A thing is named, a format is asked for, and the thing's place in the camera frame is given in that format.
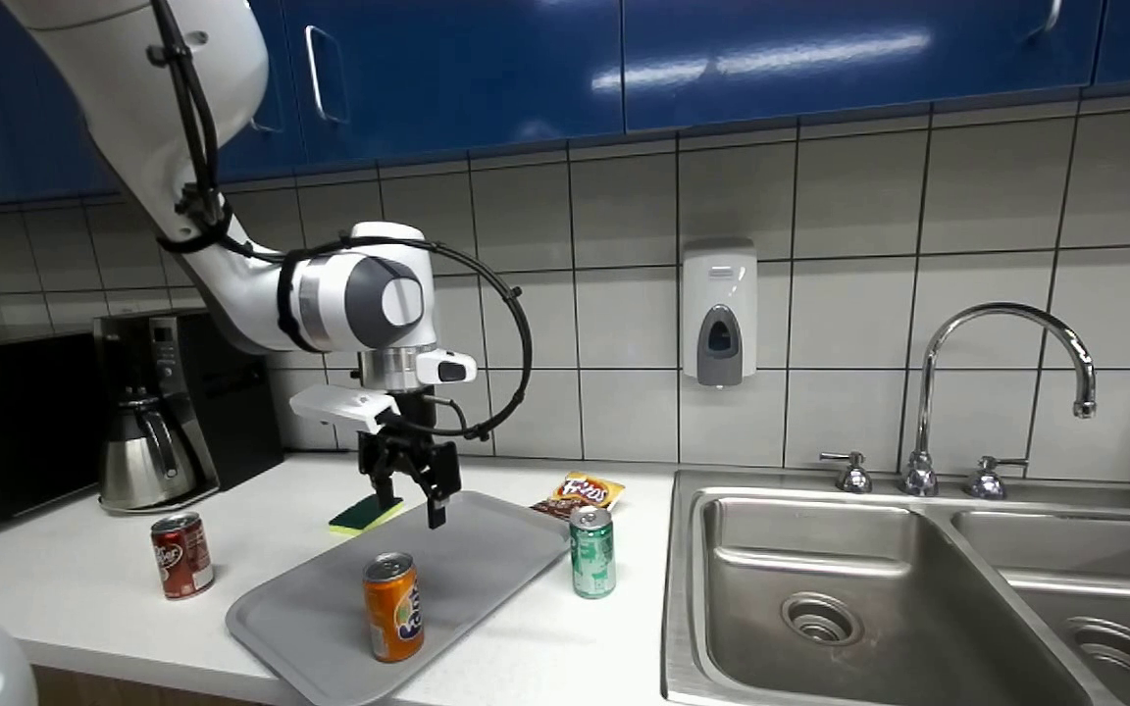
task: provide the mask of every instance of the gray cutting board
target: gray cutting board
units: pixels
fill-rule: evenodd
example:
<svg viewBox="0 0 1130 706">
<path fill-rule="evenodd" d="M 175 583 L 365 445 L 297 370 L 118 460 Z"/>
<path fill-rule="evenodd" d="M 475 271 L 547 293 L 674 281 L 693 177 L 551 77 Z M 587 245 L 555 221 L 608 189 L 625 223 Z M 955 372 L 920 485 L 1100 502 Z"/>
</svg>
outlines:
<svg viewBox="0 0 1130 706">
<path fill-rule="evenodd" d="M 446 525 L 429 531 L 416 505 L 251 590 L 224 624 L 301 697 L 377 702 L 556 565 L 565 551 L 565 522 L 464 489 L 446 502 Z M 377 553 L 411 553 L 421 574 L 424 646 L 406 662 L 377 662 L 370 646 L 360 576 Z"/>
</svg>

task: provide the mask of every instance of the soap dispenser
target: soap dispenser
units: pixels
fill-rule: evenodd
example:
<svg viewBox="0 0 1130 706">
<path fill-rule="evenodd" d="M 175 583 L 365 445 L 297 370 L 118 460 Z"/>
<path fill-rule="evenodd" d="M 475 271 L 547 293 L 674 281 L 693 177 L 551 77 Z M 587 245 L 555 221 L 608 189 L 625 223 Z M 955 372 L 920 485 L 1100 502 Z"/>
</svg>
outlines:
<svg viewBox="0 0 1130 706">
<path fill-rule="evenodd" d="M 709 245 L 683 251 L 683 378 L 738 383 L 759 372 L 759 251 Z"/>
</svg>

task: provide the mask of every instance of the backsplash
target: backsplash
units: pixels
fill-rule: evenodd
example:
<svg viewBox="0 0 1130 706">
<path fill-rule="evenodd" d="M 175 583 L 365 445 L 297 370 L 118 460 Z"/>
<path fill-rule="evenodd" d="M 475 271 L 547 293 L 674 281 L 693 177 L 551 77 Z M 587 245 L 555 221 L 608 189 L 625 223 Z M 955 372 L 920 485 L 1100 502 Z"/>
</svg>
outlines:
<svg viewBox="0 0 1130 706">
<path fill-rule="evenodd" d="M 935 382 L 935 460 L 1029 455 L 1036 477 L 1130 481 L 1130 97 L 906 114 L 241 189 L 271 247 L 355 221 L 407 221 L 525 290 L 538 370 L 522 412 L 466 455 L 808 467 L 862 450 L 891 470 L 920 416 L 930 334 L 972 302 L 1073 323 L 1100 360 L 1100 416 L 1073 420 L 1073 364 L 1033 323 L 969 323 Z M 752 238 L 759 378 L 680 378 L 680 251 Z M 519 378 L 491 290 L 440 271 L 442 345 L 483 360 L 471 420 Z M 0 207 L 0 338 L 101 314 L 199 306 L 130 202 Z M 347 437 L 285 395 L 348 358 L 271 358 L 293 447 Z"/>
</svg>

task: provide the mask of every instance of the chrome faucet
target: chrome faucet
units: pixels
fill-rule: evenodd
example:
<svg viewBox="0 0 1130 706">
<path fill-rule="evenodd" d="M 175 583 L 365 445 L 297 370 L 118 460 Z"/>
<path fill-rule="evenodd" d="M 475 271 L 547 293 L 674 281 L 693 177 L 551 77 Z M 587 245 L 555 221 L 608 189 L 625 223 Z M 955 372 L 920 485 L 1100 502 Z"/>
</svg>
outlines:
<svg viewBox="0 0 1130 706">
<path fill-rule="evenodd" d="M 1033 306 L 1020 306 L 1020 302 L 980 302 L 980 306 L 969 306 L 963 314 L 955 314 L 926 345 L 926 360 L 922 360 L 922 400 L 920 400 L 920 437 L 913 437 L 913 450 L 910 450 L 910 464 L 904 467 L 904 477 L 899 485 L 906 493 L 938 493 L 938 477 L 935 477 L 935 464 L 930 464 L 930 382 L 935 382 L 935 358 L 943 352 L 943 341 L 963 330 L 965 323 L 972 317 L 989 317 L 989 314 L 1012 314 L 1012 317 L 1029 317 L 1042 330 L 1052 330 L 1065 348 L 1073 352 L 1075 360 L 1075 406 L 1073 406 L 1073 416 L 1092 416 L 1100 406 L 1096 406 L 1096 364 L 1092 364 L 1092 352 L 1082 345 L 1082 338 L 1059 323 L 1056 314 L 1046 309 L 1033 309 Z"/>
</svg>

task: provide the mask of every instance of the microwave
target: microwave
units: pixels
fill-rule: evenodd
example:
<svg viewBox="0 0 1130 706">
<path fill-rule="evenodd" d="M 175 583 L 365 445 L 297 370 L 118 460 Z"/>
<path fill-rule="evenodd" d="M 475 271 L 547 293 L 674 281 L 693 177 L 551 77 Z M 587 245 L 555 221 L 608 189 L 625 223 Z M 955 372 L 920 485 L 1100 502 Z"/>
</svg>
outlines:
<svg viewBox="0 0 1130 706">
<path fill-rule="evenodd" d="M 89 493 L 105 391 L 89 334 L 0 345 L 0 525 Z"/>
</svg>

